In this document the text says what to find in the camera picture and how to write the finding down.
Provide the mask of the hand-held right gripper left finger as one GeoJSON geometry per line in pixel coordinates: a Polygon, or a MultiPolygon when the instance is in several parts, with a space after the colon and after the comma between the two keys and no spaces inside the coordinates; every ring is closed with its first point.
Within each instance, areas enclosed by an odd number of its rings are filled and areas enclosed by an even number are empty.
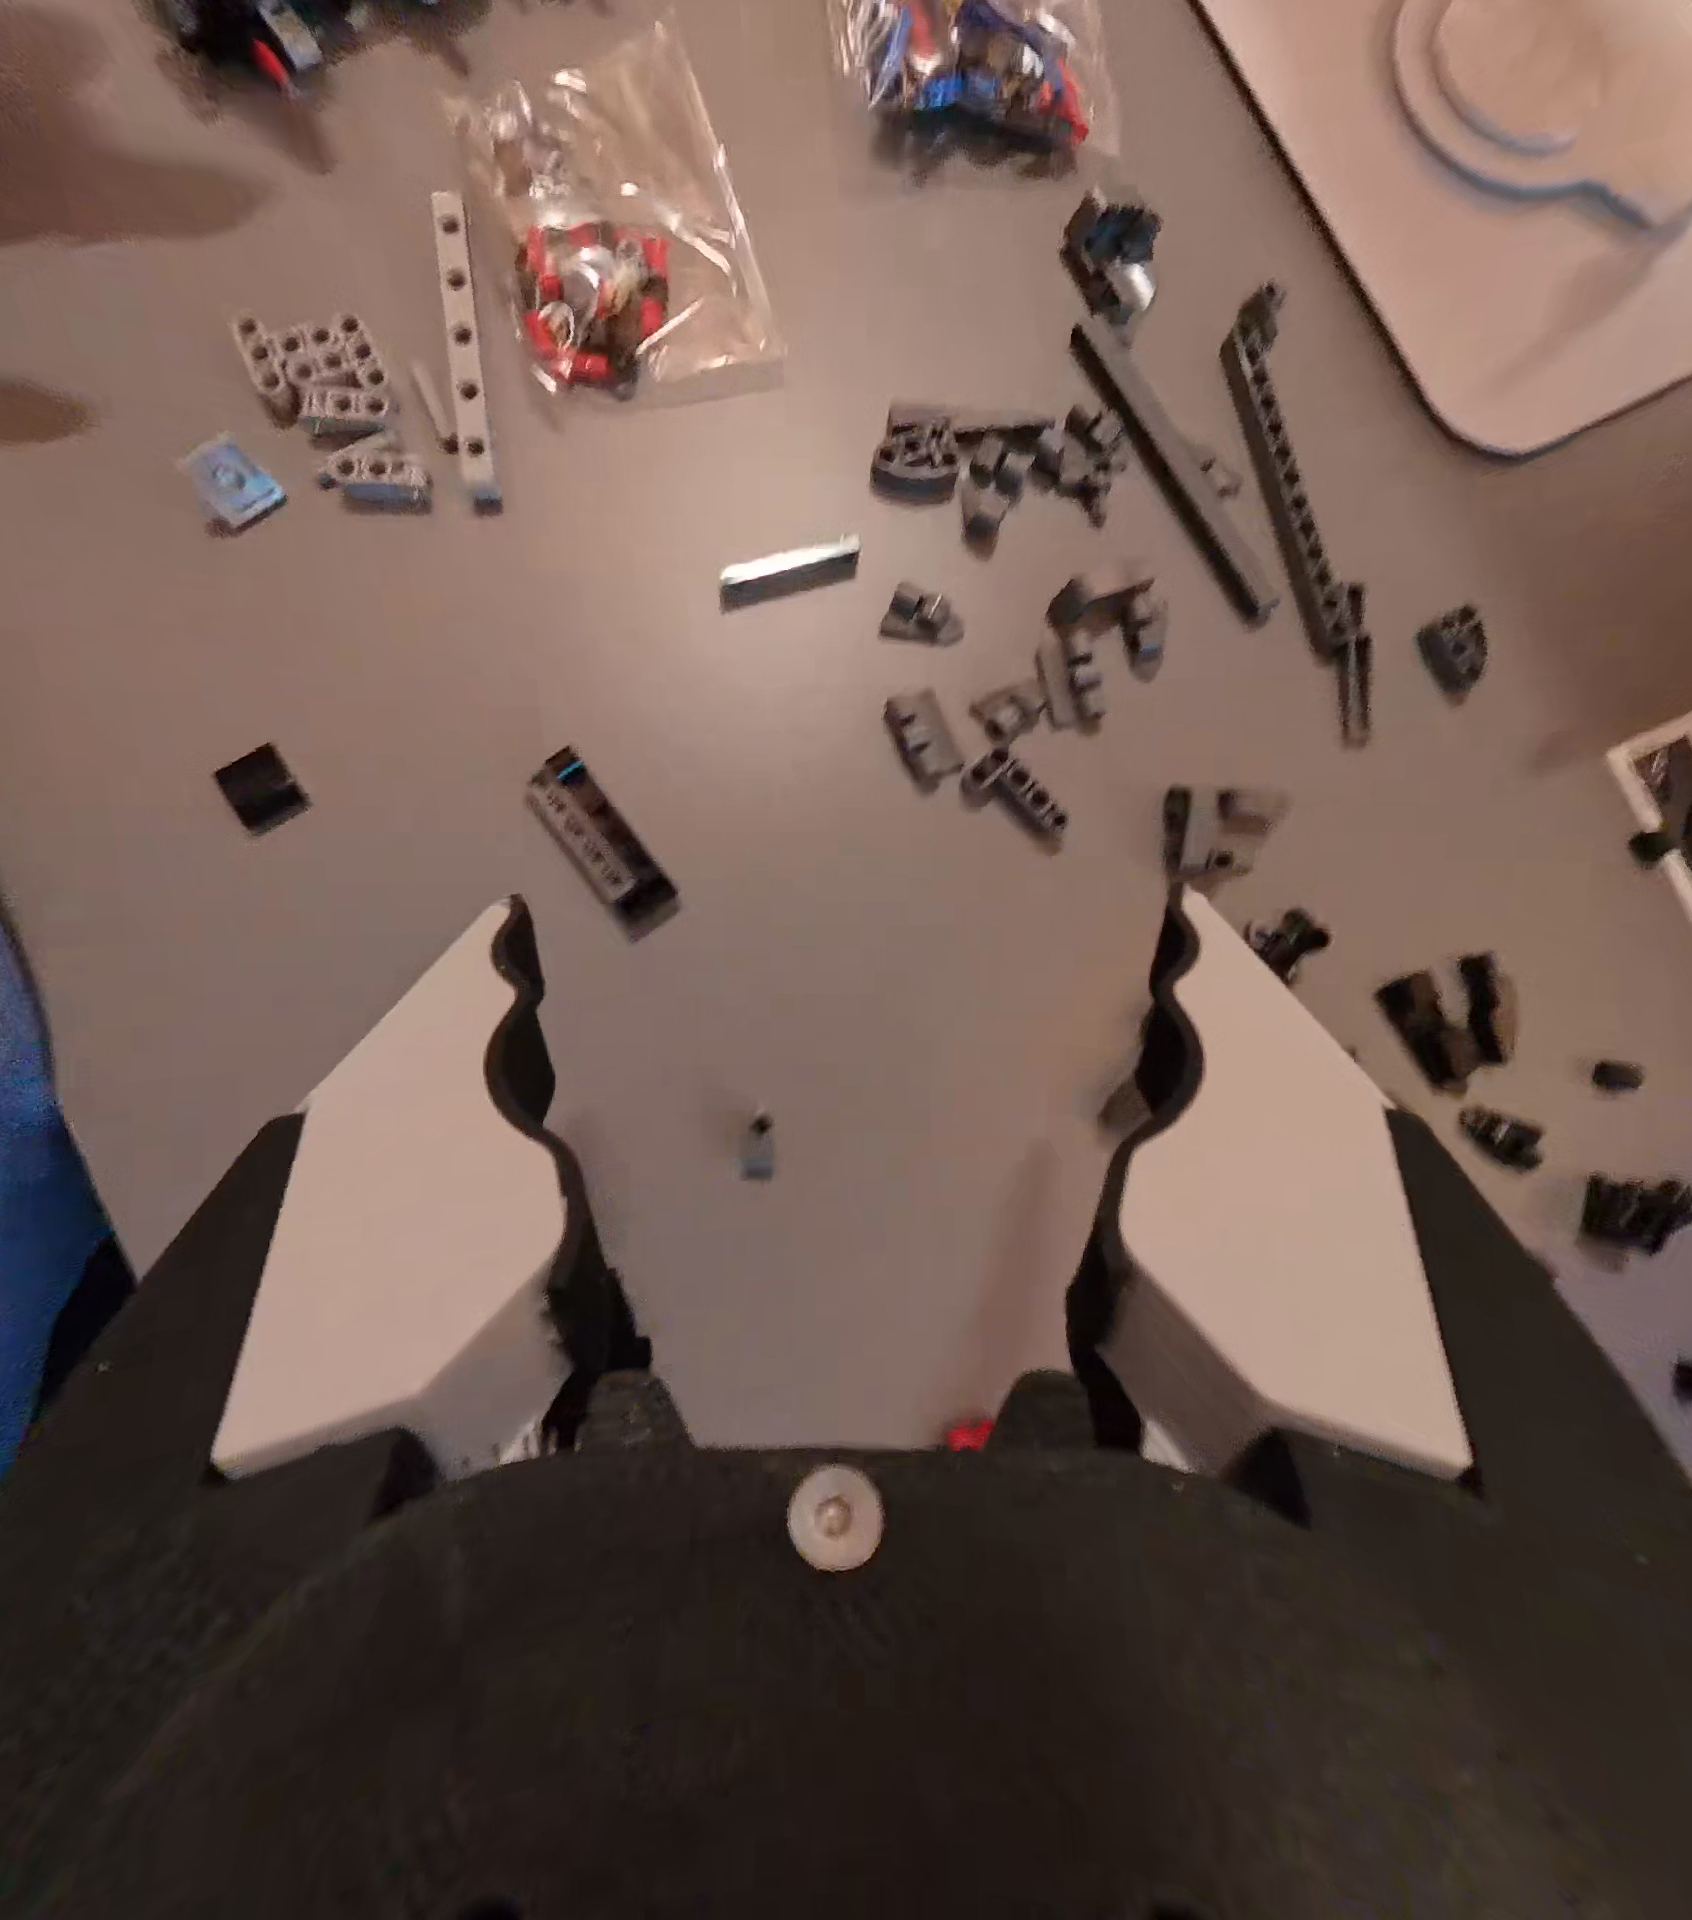
{"type": "Polygon", "coordinates": [[[649,1344],[603,1254],[528,902],[483,908],[297,1111],[209,1464],[228,1480],[393,1433],[442,1480],[573,1442],[649,1344]]]}

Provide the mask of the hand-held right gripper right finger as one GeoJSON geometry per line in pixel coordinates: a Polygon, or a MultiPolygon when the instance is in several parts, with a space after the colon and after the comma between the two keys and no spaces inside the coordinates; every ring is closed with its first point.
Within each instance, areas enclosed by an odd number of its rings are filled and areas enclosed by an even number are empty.
{"type": "Polygon", "coordinates": [[[1435,1482],[1473,1449],[1396,1107],[1187,885],[1169,885],[1065,1343],[1097,1445],[1230,1477],[1295,1434],[1435,1482]]]}

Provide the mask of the black plate assembly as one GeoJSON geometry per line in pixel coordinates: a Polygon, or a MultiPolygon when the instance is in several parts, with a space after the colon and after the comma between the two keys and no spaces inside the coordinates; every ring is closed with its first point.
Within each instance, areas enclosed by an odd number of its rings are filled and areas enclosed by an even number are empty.
{"type": "Polygon", "coordinates": [[[572,747],[531,771],[526,806],[567,857],[594,901],[632,941],[644,941],[682,905],[679,888],[572,747]]]}

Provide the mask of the pile of black lego pieces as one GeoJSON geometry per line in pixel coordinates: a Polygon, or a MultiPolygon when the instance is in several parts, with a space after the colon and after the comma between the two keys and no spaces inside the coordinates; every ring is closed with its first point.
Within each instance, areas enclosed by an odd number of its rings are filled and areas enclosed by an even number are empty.
{"type": "Polygon", "coordinates": [[[1505,947],[1464,942],[1362,988],[1331,1022],[1421,1120],[1651,1421],[1692,1437],[1692,1074],[1666,1042],[1530,1025],[1505,947]]]}

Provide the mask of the lego car chassis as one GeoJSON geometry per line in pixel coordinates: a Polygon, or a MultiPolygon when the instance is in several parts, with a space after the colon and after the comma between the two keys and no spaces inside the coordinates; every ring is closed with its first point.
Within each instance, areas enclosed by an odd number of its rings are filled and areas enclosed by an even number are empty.
{"type": "Polygon", "coordinates": [[[187,59],[250,74],[279,91],[319,77],[373,24],[371,3],[148,3],[187,59]]]}

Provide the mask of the light grey square lego plate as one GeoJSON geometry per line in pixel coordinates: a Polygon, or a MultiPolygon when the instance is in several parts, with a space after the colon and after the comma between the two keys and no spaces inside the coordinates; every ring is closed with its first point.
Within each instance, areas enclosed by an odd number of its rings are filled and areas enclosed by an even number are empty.
{"type": "Polygon", "coordinates": [[[208,539],[238,539],[290,503],[285,487],[232,434],[209,437],[173,461],[197,505],[208,539]]]}

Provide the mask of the light grey holed lego beam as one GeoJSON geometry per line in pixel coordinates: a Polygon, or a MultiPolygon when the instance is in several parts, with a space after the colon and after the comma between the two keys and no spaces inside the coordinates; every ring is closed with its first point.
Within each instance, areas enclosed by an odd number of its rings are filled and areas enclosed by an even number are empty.
{"type": "Polygon", "coordinates": [[[460,483],[475,515],[499,516],[504,496],[481,358],[469,222],[458,192],[433,191],[428,197],[428,231],[442,311],[448,424],[460,483]]]}

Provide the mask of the long dark grey lego plate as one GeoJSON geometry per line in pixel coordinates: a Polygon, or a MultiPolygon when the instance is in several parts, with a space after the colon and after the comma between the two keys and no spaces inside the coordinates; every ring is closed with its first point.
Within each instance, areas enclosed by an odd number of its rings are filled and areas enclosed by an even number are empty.
{"type": "Polygon", "coordinates": [[[1169,417],[1133,352],[1121,345],[1112,324],[1097,316],[1082,316],[1071,324],[1069,348],[1097,396],[1123,422],[1141,467],[1180,518],[1232,610],[1248,628],[1265,627],[1280,601],[1267,567],[1240,532],[1217,483],[1200,467],[1194,445],[1169,417]]]}

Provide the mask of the grey studded lego plate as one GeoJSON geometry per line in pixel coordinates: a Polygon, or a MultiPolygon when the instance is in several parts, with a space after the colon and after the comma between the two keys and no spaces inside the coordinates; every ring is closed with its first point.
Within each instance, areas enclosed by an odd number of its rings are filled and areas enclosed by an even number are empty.
{"type": "Polygon", "coordinates": [[[855,535],[815,541],[725,564],[715,578],[721,612],[742,612],[849,582],[864,543],[855,535]]]}

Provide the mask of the pile of light grey liftarms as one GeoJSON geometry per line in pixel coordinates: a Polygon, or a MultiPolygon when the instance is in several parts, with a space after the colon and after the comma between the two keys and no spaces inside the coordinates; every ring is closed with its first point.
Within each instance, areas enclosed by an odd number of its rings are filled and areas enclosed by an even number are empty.
{"type": "Polygon", "coordinates": [[[425,457],[406,445],[402,405],[363,319],[272,326],[226,320],[262,412],[311,455],[315,489],[359,515],[422,516],[433,506],[425,457]]]}

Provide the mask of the zip bag of red pins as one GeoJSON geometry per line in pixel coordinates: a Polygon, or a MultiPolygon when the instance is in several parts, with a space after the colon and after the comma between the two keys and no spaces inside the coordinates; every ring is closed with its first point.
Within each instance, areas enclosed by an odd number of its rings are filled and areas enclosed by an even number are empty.
{"type": "Polygon", "coordinates": [[[782,381],[783,330],[672,11],[442,112],[547,398],[672,407],[782,381]]]}

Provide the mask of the long dark grey holed beam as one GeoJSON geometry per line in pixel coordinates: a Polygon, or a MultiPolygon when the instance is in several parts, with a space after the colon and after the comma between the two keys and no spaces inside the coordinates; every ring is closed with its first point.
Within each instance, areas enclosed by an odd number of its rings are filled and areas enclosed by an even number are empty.
{"type": "Polygon", "coordinates": [[[1270,371],[1284,291],[1248,294],[1220,347],[1220,366],[1241,429],[1248,462],[1272,524],[1292,605],[1314,659],[1331,669],[1337,739],[1347,750],[1370,741],[1371,637],[1364,586],[1343,581],[1328,555],[1270,371]]]}

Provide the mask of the pile of dark grey pieces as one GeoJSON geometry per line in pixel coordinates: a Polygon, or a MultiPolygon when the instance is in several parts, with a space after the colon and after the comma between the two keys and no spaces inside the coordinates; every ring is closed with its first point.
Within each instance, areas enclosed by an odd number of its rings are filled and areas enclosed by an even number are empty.
{"type": "MultiPolygon", "coordinates": [[[[1159,224],[1146,205],[1112,200],[1103,192],[1092,191],[1076,207],[1060,248],[1088,301],[1084,319],[1108,322],[1132,355],[1129,333],[1141,319],[1143,301],[1151,293],[1147,271],[1153,263],[1158,228],[1159,224]]],[[[1110,483],[1129,465],[1146,467],[1127,440],[1121,419],[1096,386],[1093,392],[1097,405],[1077,405],[1065,419],[1037,412],[986,415],[959,412],[947,407],[893,405],[888,411],[886,429],[867,470],[872,489],[893,500],[956,503],[959,532],[978,549],[996,545],[1008,511],[1024,496],[1029,479],[1037,479],[1052,494],[1073,499],[1092,516],[1100,516],[1110,483]]],[[[1275,392],[1289,424],[1278,386],[1275,392]]],[[[1265,512],[1241,429],[1240,437],[1251,487],[1265,512]]],[[[1240,492],[1237,476],[1207,447],[1191,445],[1198,465],[1216,483],[1217,494],[1233,518],[1232,503],[1240,492]]],[[[1267,528],[1275,555],[1275,572],[1270,572],[1278,593],[1273,612],[1280,606],[1292,606],[1299,631],[1305,634],[1273,543],[1270,518],[1267,528]]],[[[1017,741],[1040,722],[1079,733],[1096,731],[1103,722],[1103,679],[1093,653],[1097,634],[1120,637],[1127,660],[1143,669],[1153,666],[1163,637],[1155,576],[1146,568],[1132,567],[1069,576],[1050,601],[1045,623],[1048,639],[1033,681],[1029,684],[1008,684],[996,694],[979,699],[971,709],[971,719],[983,734],[983,748],[978,757],[959,760],[943,711],[931,692],[918,690],[888,699],[883,722],[906,764],[906,775],[924,790],[936,790],[956,779],[966,804],[1000,804],[1017,819],[1029,836],[1056,848],[1069,831],[1069,814],[1058,804],[1050,786],[1025,766],[1025,758],[1017,755],[1017,741]]]]}

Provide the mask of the light grey flat rounded board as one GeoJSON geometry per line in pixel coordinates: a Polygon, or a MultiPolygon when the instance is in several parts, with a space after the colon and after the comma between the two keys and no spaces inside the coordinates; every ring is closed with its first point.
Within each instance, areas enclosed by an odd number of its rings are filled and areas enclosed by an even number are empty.
{"type": "Polygon", "coordinates": [[[1528,458],[1692,382],[1692,227],[1468,184],[1407,125],[1401,3],[1204,3],[1259,116],[1429,415],[1528,458]]]}

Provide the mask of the dark grey lego frame brick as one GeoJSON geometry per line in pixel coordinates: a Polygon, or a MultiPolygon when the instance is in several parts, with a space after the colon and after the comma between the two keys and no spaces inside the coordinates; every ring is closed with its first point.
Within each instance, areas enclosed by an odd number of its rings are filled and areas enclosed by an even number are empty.
{"type": "Polygon", "coordinates": [[[1484,616],[1472,602],[1435,615],[1413,634],[1413,650],[1438,692],[1464,705],[1484,679],[1489,640],[1484,616]]]}

